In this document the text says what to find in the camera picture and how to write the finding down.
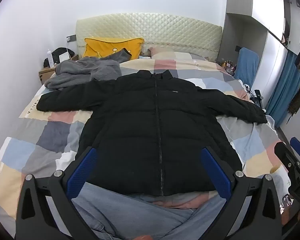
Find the black bag on nightstand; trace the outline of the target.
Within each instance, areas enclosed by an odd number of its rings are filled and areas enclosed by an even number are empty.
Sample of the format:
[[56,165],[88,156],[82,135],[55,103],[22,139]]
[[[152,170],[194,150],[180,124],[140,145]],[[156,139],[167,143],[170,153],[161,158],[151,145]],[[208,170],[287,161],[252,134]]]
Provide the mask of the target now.
[[59,47],[59,48],[55,49],[52,52],[52,58],[53,58],[54,64],[59,64],[61,61],[60,56],[64,59],[66,55],[67,55],[68,59],[71,59],[75,55],[75,52],[72,51],[71,49],[67,49],[65,47]]

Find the black puffer jacket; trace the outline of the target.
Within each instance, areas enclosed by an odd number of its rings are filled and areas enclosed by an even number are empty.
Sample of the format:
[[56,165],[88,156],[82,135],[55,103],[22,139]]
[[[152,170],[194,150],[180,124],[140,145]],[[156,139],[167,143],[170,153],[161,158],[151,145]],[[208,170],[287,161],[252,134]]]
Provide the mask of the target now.
[[217,117],[264,124],[257,105],[202,89],[169,71],[141,70],[41,96],[42,112],[90,111],[78,152],[96,150],[88,183],[120,194],[170,196],[214,190],[201,161],[210,147],[237,171],[242,163]]

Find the grey fleece garment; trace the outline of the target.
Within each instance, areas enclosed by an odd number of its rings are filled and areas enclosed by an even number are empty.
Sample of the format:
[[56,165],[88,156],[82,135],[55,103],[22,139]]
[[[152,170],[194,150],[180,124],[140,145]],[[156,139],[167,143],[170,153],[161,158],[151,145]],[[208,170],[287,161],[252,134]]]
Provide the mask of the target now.
[[122,75],[120,64],[129,61],[131,53],[123,48],[109,56],[85,56],[77,61],[66,60],[55,68],[55,75],[45,81],[48,89],[64,89],[89,81],[115,80]]

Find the white bottle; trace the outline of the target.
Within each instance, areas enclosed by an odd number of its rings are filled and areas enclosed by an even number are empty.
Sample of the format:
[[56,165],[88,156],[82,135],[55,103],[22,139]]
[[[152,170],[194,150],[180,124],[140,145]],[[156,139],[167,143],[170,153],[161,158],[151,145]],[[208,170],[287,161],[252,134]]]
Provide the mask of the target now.
[[54,60],[53,60],[53,55],[51,50],[47,51],[47,59],[48,59],[49,67],[52,68],[54,66]]

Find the patchwork checked duvet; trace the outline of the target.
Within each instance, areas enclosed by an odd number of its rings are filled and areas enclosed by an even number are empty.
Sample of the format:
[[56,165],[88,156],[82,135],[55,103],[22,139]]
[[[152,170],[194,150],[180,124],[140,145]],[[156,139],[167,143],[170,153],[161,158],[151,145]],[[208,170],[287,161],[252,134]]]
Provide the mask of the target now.
[[[123,75],[139,70],[154,73],[168,70],[174,77],[201,88],[249,99],[240,80],[227,74],[220,65],[194,56],[177,59],[155,56],[130,60],[120,67]],[[36,105],[45,93],[46,88],[38,90],[0,149],[0,223],[10,237],[15,236],[17,204],[25,176],[31,173],[37,178],[47,177],[56,169],[66,167],[74,159],[83,126],[91,115],[86,111],[40,112]],[[278,198],[283,199],[291,183],[287,170],[274,152],[279,142],[274,120],[268,117],[268,122],[261,125],[226,116],[217,120],[240,157],[244,174],[249,177],[271,174]]]

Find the blue towel on chair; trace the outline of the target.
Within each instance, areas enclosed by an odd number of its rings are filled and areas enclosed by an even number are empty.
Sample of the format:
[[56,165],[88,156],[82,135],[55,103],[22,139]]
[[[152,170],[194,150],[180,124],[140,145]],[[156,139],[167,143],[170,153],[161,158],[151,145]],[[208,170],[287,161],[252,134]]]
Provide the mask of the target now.
[[245,47],[239,50],[237,66],[234,73],[235,79],[240,79],[243,84],[252,87],[258,70],[259,56],[254,51]]

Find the grey wardrobe cabinet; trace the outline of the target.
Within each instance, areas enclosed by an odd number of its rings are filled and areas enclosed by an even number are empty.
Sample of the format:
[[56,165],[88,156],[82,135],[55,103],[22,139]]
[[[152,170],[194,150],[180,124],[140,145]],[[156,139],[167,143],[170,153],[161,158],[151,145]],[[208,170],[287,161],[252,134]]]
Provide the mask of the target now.
[[288,52],[300,52],[300,5],[296,0],[227,0],[218,60],[239,63],[241,48],[258,55],[252,90],[267,103]]

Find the wooden nightstand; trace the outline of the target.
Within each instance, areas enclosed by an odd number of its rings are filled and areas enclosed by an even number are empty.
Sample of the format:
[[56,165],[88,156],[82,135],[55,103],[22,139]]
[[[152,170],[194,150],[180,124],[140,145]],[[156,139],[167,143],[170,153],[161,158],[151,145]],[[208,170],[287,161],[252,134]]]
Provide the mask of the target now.
[[38,76],[42,85],[55,73],[55,66],[60,63],[60,60],[57,59],[56,62],[57,63],[55,63],[54,67],[50,68],[48,59],[44,60],[43,68],[38,72]]

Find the yellow pillow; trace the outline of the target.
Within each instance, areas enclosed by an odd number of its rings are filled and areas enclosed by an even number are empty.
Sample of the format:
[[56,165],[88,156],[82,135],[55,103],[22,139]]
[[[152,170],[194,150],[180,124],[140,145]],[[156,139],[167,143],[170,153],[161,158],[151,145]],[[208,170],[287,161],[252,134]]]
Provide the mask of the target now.
[[95,56],[98,58],[106,57],[117,53],[122,49],[126,49],[130,55],[131,60],[137,59],[141,53],[144,39],[137,38],[110,38],[110,37],[86,37],[85,56]]

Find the wall socket panel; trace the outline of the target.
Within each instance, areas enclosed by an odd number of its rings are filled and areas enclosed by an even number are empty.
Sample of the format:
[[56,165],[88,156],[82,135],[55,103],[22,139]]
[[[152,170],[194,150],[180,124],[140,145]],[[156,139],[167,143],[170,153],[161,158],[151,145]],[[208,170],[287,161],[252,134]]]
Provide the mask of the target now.
[[76,40],[77,40],[76,35],[70,35],[70,36],[67,36],[67,37],[66,37],[66,41],[67,41],[68,43],[70,43],[70,42],[75,42]]

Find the blue jeans legs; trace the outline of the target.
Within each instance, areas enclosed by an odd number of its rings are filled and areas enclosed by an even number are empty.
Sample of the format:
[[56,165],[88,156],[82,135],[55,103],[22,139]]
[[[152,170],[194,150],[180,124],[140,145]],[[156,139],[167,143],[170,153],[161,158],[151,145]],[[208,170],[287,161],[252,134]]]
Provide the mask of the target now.
[[99,239],[198,239],[225,200],[215,196],[197,209],[172,209],[86,183],[72,203]]

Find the blue curtain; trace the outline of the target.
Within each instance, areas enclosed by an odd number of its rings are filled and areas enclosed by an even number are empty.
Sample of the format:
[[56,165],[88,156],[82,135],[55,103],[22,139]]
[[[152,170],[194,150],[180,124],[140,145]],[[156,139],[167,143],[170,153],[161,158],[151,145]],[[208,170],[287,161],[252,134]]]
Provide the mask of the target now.
[[300,70],[295,65],[296,58],[296,54],[288,51],[277,85],[266,105],[266,114],[274,119],[275,127],[282,124],[288,114],[288,106],[300,88]]

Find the pink patterned pillow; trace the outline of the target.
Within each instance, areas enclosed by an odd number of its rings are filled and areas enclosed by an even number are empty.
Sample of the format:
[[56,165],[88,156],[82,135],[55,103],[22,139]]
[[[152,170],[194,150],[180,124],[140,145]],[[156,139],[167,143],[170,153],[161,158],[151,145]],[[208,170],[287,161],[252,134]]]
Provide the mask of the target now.
[[170,48],[151,47],[148,49],[152,59],[155,60],[175,60],[178,54]]

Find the black tripod stand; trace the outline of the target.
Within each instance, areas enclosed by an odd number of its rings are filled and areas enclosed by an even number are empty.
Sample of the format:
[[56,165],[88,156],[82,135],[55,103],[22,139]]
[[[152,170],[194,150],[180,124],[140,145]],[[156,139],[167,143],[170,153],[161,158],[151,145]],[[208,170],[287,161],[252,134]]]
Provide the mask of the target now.
[[265,107],[263,105],[263,102],[262,102],[263,96],[261,95],[261,92],[258,89],[252,91],[248,84],[244,84],[244,87],[245,87],[245,91],[250,96],[250,100],[254,104],[258,105],[264,112],[266,112],[266,109],[265,109]]

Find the cream quilted headboard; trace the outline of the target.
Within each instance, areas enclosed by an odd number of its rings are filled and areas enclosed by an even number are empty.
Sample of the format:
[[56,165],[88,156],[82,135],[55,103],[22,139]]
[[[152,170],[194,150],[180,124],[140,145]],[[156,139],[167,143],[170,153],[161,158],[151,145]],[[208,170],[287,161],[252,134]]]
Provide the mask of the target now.
[[87,37],[144,39],[142,51],[151,47],[194,53],[215,61],[221,45],[221,26],[194,18],[131,12],[95,16],[77,20],[77,52],[82,56]]

